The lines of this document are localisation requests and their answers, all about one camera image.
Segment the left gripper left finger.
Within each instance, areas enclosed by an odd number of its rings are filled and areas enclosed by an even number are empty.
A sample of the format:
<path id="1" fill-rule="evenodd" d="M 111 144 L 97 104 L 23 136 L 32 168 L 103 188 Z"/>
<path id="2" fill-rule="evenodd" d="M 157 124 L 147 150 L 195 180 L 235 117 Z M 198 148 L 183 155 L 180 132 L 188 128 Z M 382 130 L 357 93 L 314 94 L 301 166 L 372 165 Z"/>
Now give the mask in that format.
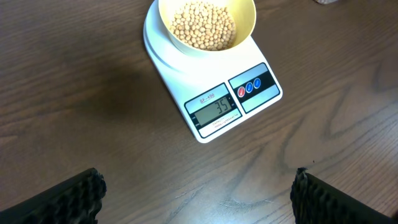
<path id="1" fill-rule="evenodd" d="M 103 175 L 90 168 L 1 212 L 8 224 L 97 224 L 106 195 Z"/>

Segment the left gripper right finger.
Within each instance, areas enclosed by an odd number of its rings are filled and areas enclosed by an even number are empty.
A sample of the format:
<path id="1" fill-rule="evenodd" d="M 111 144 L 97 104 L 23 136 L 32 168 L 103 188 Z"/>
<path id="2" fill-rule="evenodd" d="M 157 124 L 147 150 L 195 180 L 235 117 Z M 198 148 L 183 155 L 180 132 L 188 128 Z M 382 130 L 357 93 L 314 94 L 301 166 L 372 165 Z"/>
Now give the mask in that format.
<path id="1" fill-rule="evenodd" d="M 296 224 L 397 224 L 328 183 L 298 168 L 290 192 Z"/>

